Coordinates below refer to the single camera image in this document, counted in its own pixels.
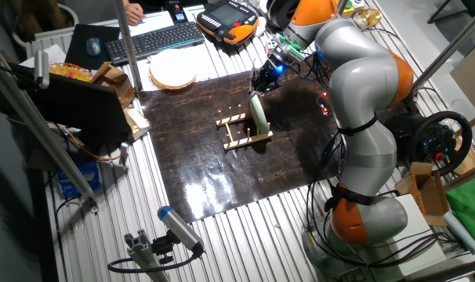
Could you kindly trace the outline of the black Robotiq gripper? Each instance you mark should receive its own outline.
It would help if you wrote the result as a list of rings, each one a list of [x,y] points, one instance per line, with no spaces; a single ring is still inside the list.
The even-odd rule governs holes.
[[[284,73],[285,65],[276,57],[267,59],[260,68],[252,69],[252,83],[250,84],[250,97],[259,92],[259,96],[264,96],[279,87],[277,83],[279,77]]]

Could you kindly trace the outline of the person's right hand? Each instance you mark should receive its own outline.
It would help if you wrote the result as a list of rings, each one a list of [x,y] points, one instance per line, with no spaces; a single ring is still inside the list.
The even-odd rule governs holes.
[[[132,26],[136,26],[137,24],[141,23],[142,20],[146,17],[143,8],[138,3],[130,2],[129,0],[124,0],[123,6],[125,9],[127,21]]]

